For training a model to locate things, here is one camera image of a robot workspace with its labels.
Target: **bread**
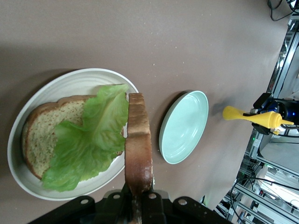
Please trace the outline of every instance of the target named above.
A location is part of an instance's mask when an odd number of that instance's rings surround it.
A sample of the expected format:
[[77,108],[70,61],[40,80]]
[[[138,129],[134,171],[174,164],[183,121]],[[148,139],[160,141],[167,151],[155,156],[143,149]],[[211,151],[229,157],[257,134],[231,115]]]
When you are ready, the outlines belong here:
[[55,125],[69,120],[82,125],[83,105],[91,96],[71,96],[34,109],[22,131],[22,151],[30,171],[39,179],[50,167],[57,138]]
[[150,123],[142,93],[129,94],[125,180],[132,195],[150,189],[153,180]]

